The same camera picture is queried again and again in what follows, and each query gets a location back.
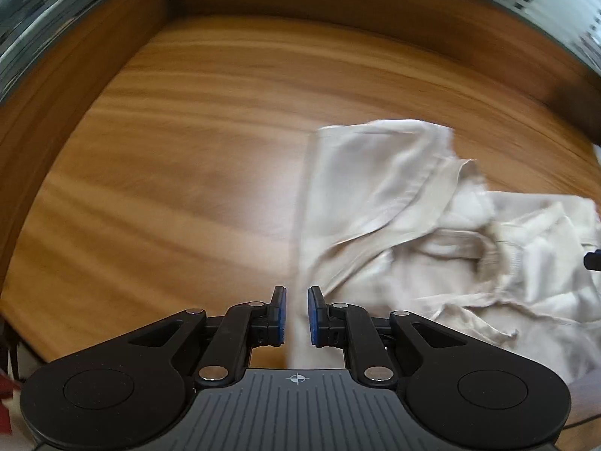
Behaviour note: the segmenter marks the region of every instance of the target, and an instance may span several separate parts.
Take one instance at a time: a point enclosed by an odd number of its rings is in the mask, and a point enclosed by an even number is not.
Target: cream fabric
[[[410,310],[539,361],[570,383],[601,368],[591,200],[489,192],[453,132],[417,120],[320,129],[291,293],[289,366],[344,366],[310,345],[307,289],[373,316]]]

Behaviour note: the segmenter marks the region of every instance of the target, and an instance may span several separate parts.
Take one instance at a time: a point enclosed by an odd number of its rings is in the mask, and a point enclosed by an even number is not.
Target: gray gripper base
[[[423,429],[394,392],[348,370],[249,369],[204,390],[166,434],[135,451],[459,451]],[[53,451],[42,446],[38,451]],[[553,451],[545,444],[539,451]]]

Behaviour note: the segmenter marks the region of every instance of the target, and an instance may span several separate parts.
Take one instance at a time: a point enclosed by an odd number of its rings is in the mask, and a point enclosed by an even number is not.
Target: red object
[[[4,372],[0,372],[0,434],[13,434],[13,429],[10,426],[10,413],[1,401],[13,398],[14,390],[20,388],[21,385],[8,378],[8,375]]]

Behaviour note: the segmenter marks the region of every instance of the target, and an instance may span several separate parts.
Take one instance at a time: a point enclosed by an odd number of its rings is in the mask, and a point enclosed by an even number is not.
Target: wooden tabletop
[[[53,360],[187,307],[268,300],[293,279],[309,137],[377,118],[452,127],[491,189],[601,201],[581,133],[436,54],[325,24],[191,18],[142,47],[67,141],[2,313]],[[253,363],[281,367],[284,349]]]

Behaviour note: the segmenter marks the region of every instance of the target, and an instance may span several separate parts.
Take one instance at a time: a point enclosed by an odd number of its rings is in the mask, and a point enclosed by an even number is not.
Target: white garment
[[[317,132],[291,295],[289,366],[343,367],[310,345],[307,289],[388,317],[410,310],[539,361],[567,383],[601,368],[591,200],[489,192],[453,132],[379,120]]]

